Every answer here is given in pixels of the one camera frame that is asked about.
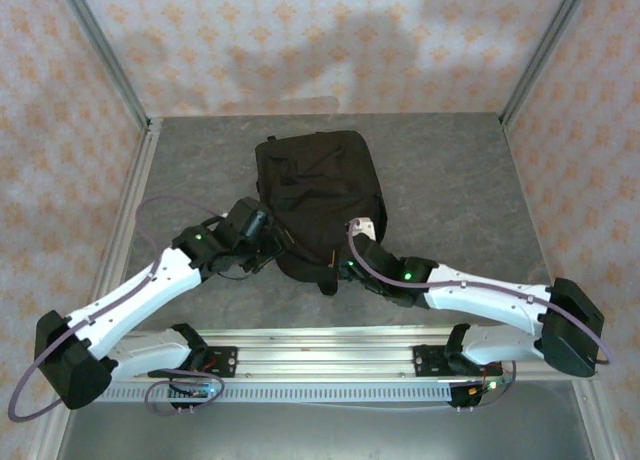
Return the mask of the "aluminium front rail beam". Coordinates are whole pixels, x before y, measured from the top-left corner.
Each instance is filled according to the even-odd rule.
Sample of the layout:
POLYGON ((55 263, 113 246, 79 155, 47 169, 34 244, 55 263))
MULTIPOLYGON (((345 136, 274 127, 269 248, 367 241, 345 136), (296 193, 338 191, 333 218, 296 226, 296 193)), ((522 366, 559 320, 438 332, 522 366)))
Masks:
MULTIPOLYGON (((207 346, 234 346, 237 382, 409 382, 462 383, 494 379, 516 367, 525 380, 569 380, 540 358, 493 362, 475 375, 416 377, 412 347, 444 345, 452 328, 420 326, 196 331, 207 346)), ((137 338, 161 332, 132 332, 137 338)))

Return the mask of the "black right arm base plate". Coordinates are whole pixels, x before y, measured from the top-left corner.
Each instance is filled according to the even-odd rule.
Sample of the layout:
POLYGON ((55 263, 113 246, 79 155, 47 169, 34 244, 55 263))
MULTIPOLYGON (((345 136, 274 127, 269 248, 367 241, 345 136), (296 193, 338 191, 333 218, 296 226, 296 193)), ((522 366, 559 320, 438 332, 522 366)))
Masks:
POLYGON ((412 357, 416 377, 440 378, 454 375, 445 356, 444 345, 415 345, 412 347, 412 357))

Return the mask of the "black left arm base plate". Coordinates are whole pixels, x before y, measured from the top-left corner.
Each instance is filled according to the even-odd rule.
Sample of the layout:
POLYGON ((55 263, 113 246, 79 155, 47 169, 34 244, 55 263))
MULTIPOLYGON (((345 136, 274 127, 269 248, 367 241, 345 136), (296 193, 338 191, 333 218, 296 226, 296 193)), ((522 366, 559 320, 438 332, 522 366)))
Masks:
POLYGON ((234 346, 209 346, 204 355, 200 372, 220 378, 234 378, 238 364, 239 349, 234 346))

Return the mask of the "small green circuit board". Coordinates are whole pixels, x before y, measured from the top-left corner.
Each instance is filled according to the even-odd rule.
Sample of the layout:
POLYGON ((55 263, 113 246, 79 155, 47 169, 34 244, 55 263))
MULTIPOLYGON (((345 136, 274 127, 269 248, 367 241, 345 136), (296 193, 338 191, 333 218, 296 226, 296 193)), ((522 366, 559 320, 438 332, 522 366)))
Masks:
POLYGON ((221 385, 211 383, 171 383, 169 391, 173 398, 208 400, 217 397, 224 389, 221 385))
POLYGON ((500 378, 498 380, 491 380, 487 383, 481 383, 468 388, 467 393, 470 396, 481 396, 492 390, 497 389, 500 386, 508 387, 513 383, 513 379, 500 378))

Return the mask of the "grey metal panel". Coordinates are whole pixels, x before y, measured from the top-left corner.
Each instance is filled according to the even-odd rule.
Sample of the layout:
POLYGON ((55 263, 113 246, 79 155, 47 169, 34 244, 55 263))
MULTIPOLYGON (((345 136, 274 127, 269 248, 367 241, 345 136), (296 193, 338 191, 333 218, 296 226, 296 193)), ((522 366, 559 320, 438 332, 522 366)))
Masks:
POLYGON ((217 404, 160 418, 140 405, 72 415, 58 460, 593 460, 574 409, 511 398, 487 409, 217 404))

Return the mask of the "aluminium side rail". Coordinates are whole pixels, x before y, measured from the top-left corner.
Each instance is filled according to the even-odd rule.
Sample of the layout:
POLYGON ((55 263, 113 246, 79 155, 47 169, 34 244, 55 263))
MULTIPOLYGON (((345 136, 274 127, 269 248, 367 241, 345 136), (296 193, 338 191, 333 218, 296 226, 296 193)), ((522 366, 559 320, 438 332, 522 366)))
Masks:
POLYGON ((143 131, 130 164, 117 209, 115 224, 101 260, 89 305, 118 287, 125 278, 135 231, 135 212, 141 203, 162 130, 163 118, 152 118, 143 131))
POLYGON ((529 217, 542 253, 547 280, 552 283, 563 269, 553 259, 553 207, 557 203, 558 155, 548 150, 544 121, 538 115, 520 115, 504 125, 506 139, 524 194, 529 217))

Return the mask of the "black backpack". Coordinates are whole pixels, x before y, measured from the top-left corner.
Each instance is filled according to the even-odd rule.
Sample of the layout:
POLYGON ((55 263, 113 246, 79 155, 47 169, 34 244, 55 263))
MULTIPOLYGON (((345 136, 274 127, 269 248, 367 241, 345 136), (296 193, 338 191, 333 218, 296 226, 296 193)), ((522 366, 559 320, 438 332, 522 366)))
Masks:
POLYGON ((387 211, 368 145, 353 130, 270 136, 255 147, 260 202, 292 238, 276 259, 288 277, 337 293, 346 225, 373 221, 377 240, 387 229, 387 211))

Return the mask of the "aluminium frame post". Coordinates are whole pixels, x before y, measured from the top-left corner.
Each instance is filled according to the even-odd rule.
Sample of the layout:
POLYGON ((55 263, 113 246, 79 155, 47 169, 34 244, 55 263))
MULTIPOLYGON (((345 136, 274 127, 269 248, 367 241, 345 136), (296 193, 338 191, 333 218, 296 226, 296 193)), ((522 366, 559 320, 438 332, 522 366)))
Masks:
POLYGON ((626 460, 601 382, 575 380, 572 384, 594 460, 626 460))
POLYGON ((71 9, 134 122, 141 130, 146 130, 150 123, 150 118, 88 1, 65 0, 65 2, 71 9))
POLYGON ((70 410, 58 406, 36 420, 27 460, 56 460, 69 422, 70 410))
POLYGON ((506 105, 498 115, 504 131, 507 131, 526 102, 529 94, 558 46, 565 30, 578 12, 583 0, 561 0, 550 22, 544 30, 522 74, 509 96, 506 105))

